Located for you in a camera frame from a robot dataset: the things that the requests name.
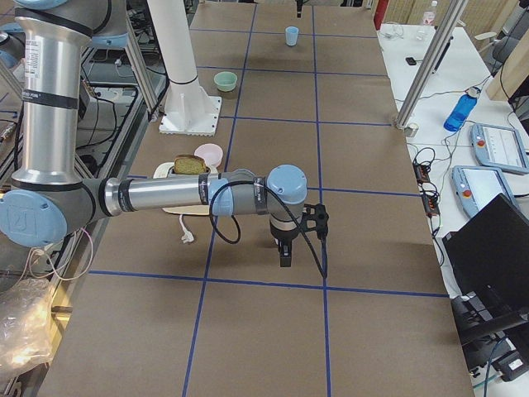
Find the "white pole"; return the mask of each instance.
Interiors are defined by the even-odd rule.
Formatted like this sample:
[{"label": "white pole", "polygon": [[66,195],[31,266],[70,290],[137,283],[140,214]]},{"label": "white pole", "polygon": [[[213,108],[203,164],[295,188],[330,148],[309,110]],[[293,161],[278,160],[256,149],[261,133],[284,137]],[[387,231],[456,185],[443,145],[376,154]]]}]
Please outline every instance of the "white pole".
[{"label": "white pole", "polygon": [[183,0],[148,0],[170,87],[160,132],[214,135],[221,98],[200,86]]}]

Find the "label sticker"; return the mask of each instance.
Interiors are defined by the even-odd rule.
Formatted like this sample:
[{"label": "label sticker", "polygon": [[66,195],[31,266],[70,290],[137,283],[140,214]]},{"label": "label sticker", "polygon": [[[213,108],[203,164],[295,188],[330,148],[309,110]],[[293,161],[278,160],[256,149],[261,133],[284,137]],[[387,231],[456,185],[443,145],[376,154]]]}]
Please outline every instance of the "label sticker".
[{"label": "label sticker", "polygon": [[26,77],[38,79],[41,76],[41,51],[40,40],[26,40]]}]

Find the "light blue cup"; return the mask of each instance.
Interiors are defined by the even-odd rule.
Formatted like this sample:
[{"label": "light blue cup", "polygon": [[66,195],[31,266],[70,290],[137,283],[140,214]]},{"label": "light blue cup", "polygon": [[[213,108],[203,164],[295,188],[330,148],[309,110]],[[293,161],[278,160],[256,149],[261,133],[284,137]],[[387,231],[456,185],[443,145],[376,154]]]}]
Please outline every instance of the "light blue cup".
[{"label": "light blue cup", "polygon": [[295,26],[289,26],[284,30],[287,45],[290,45],[291,47],[296,45],[298,42],[298,33],[299,29]]}]

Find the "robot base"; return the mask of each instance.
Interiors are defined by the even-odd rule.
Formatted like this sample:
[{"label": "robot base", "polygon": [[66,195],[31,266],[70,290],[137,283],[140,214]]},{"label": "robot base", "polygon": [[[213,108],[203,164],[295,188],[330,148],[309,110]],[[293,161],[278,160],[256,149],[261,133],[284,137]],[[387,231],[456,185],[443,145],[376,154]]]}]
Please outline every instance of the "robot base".
[{"label": "robot base", "polygon": [[215,135],[222,98],[210,97],[204,88],[198,88],[198,95],[197,91],[182,92],[180,87],[169,91],[165,116],[160,124],[162,134]]}]

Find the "white cable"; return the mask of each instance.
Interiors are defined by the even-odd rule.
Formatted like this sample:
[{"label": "white cable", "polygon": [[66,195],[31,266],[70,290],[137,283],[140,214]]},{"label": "white cable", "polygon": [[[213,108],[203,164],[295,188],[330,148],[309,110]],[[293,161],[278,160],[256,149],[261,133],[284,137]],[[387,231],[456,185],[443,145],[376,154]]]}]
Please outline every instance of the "white cable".
[{"label": "white cable", "polygon": [[46,251],[37,249],[37,250],[34,250],[34,253],[39,253],[41,256],[45,256],[46,259],[51,263],[51,272],[48,273],[47,275],[35,276],[37,279],[43,279],[43,278],[48,277],[50,275],[55,275],[61,281],[73,281],[73,280],[79,279],[80,277],[82,277],[83,275],[86,275],[88,273],[88,271],[90,270],[90,267],[92,266],[92,262],[93,262],[93,251],[94,251],[94,249],[93,249],[93,240],[92,240],[92,237],[90,236],[90,234],[86,231],[86,229],[81,227],[79,230],[86,235],[86,237],[88,238],[88,241],[90,242],[90,259],[88,260],[88,264],[83,269],[83,271],[81,273],[79,273],[78,275],[76,275],[75,277],[71,277],[71,278],[68,278],[68,279],[64,278],[62,275],[59,274],[59,270],[62,270],[64,267],[66,267],[66,265],[68,265],[70,260],[72,259],[72,256],[74,255],[74,249],[73,248],[70,249],[68,260],[64,263],[64,265],[62,265],[61,267],[59,267],[57,269],[54,267],[53,262],[52,262],[52,260],[50,258],[50,255]]},{"label": "white cable", "polygon": [[[40,256],[46,256],[46,259],[48,260],[48,262],[51,264],[52,268],[55,270],[55,271],[59,271],[59,270],[63,270],[68,264],[69,262],[72,260],[72,257],[74,256],[74,252],[75,252],[75,241],[77,240],[77,233],[78,231],[76,230],[74,232],[74,235],[72,236],[71,238],[71,244],[69,246],[69,252],[68,252],[68,255],[66,256],[66,259],[64,259],[64,264],[60,267],[57,267],[55,268],[55,264],[53,263],[53,261],[51,260],[51,257],[50,255],[46,252],[46,251],[43,251],[43,252],[39,252],[39,250],[35,250],[34,253],[36,254],[40,254]],[[30,268],[30,275],[35,278],[35,279],[45,279],[47,277],[50,277],[51,275],[55,274],[54,271],[51,271],[49,273],[45,273],[43,275],[35,275],[33,273],[33,266],[36,264],[36,261],[33,262],[33,264],[30,264],[29,268]]]},{"label": "white cable", "polygon": [[121,77],[122,79],[127,79],[129,77],[135,77],[134,74],[131,74],[130,76],[124,76],[123,74],[119,73],[119,69],[117,68],[117,64],[114,64],[114,66],[116,66],[116,73],[119,77]]},{"label": "white cable", "polygon": [[182,227],[183,236],[181,238],[182,243],[190,244],[195,241],[194,235],[185,227],[183,224],[183,214],[179,216],[180,226]]}]

